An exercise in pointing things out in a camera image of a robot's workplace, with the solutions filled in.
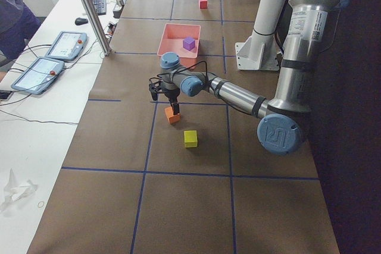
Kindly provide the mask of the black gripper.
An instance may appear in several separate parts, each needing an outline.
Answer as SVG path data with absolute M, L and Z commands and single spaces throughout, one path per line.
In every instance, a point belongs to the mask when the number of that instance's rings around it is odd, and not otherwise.
M 179 89 L 169 90 L 166 92 L 166 97 L 171 103 L 173 115 L 179 114 L 179 104 L 177 97 L 179 96 Z

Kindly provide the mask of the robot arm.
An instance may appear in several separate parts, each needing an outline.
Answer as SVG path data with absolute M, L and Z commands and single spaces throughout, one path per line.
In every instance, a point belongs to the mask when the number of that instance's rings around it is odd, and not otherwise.
M 160 73 L 149 79 L 152 99 L 163 94 L 174 114 L 177 98 L 205 91 L 237 111 L 259 119 L 264 149 L 286 155 L 299 149 L 309 131 L 310 87 L 329 14 L 345 0 L 260 0 L 252 34 L 235 45 L 242 72 L 277 73 L 271 99 L 208 71 L 185 66 L 174 49 L 160 57 Z

